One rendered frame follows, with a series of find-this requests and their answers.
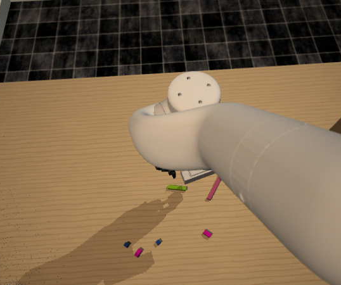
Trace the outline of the lime green rod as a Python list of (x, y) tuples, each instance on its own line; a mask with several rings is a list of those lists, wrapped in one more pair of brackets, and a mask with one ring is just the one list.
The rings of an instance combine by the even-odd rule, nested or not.
[(178, 190), (178, 191), (186, 191), (185, 186), (173, 186), (173, 185), (168, 185), (168, 189), (171, 190)]

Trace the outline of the magenta rectangular block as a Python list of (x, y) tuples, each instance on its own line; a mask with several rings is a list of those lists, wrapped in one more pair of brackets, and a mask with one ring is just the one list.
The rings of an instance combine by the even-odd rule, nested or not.
[(138, 257), (141, 254), (142, 250), (138, 248), (137, 252), (134, 254), (134, 256)]
[(203, 234), (206, 235), (208, 238), (210, 238), (210, 236), (212, 235), (211, 233), (209, 233), (209, 232), (206, 231), (206, 230), (203, 232)]

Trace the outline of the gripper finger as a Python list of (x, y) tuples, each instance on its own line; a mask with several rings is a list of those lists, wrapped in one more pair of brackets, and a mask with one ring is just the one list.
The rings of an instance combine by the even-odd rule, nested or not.
[(176, 171), (175, 170), (166, 170), (166, 169), (162, 169), (162, 168), (158, 168), (158, 167), (155, 167), (156, 170), (161, 170), (162, 172), (168, 172), (169, 175), (172, 175), (173, 179), (176, 178)]

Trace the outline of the pink rod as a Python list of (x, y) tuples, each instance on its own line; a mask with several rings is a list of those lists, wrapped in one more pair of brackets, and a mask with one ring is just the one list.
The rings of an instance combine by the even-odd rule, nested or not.
[(218, 186), (220, 180), (221, 180), (221, 179), (218, 177), (217, 180), (216, 180), (216, 182), (215, 182), (215, 184), (214, 184), (214, 186), (213, 186), (213, 188), (212, 188), (212, 190), (210, 191), (210, 193), (209, 193), (209, 195), (208, 195), (208, 197), (207, 197), (208, 200), (211, 200), (211, 198), (212, 198), (212, 196), (213, 196), (213, 194), (214, 194), (214, 192), (215, 192), (215, 190), (216, 190), (216, 188), (217, 188), (217, 186)]

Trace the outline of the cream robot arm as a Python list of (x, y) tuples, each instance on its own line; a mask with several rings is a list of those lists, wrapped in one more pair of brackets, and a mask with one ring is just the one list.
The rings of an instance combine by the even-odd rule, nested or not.
[(341, 285), (341, 134), (220, 100), (210, 75), (178, 75), (167, 99), (130, 116), (138, 153), (184, 184), (216, 174), (310, 271)]

